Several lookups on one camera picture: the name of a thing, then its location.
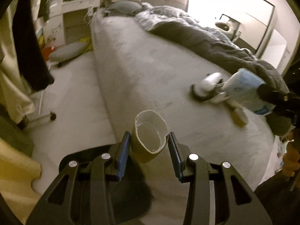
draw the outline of caster wheel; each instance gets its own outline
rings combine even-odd
[[[56,113],[50,112],[50,120],[54,121],[56,119]]]

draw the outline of silver screw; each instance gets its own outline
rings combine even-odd
[[[110,154],[109,153],[103,153],[101,155],[102,159],[106,160],[106,159],[110,159]]]
[[[223,162],[223,167],[225,168],[230,168],[231,167],[231,164],[229,162]]]
[[[77,166],[77,161],[70,161],[69,162],[69,167],[76,167]]]
[[[193,161],[196,161],[196,160],[199,158],[199,156],[198,156],[197,154],[190,154],[190,155],[188,156],[188,158],[190,158],[190,159],[193,160]]]

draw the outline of tape roll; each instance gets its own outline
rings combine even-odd
[[[141,163],[151,161],[165,148],[168,134],[168,126],[158,113],[153,110],[139,113],[131,133],[131,149],[135,158]]]

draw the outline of green cloth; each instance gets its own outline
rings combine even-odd
[[[2,105],[0,105],[0,138],[18,151],[31,156],[34,146],[33,140],[10,119]]]

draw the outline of gray comforter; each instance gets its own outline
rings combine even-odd
[[[248,49],[240,49],[217,29],[201,27],[198,21],[178,8],[143,5],[144,11],[135,16],[135,21],[144,30],[192,50],[231,74],[247,68],[279,92],[289,92],[282,76],[271,64],[256,59]]]

